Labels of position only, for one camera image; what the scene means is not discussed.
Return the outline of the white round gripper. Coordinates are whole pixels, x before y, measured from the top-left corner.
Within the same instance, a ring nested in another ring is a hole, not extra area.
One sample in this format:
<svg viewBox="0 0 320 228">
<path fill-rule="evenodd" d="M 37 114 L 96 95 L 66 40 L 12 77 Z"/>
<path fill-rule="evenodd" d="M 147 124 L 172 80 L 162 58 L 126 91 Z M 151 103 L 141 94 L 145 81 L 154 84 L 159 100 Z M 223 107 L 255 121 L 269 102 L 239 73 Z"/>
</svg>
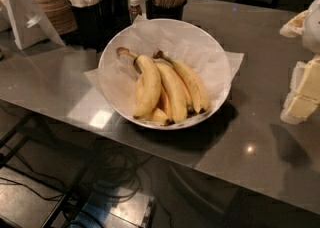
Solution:
<svg viewBox="0 0 320 228">
<path fill-rule="evenodd" d="M 289 20 L 279 33 L 288 38 L 302 35 L 303 46 L 319 54 L 320 0 L 314 0 L 307 11 L 302 11 Z M 283 104 L 280 118 L 289 124 L 299 124 L 306 121 L 319 106 L 320 58 L 314 57 L 308 63 L 299 61 L 296 64 L 290 81 L 290 92 Z"/>
</svg>

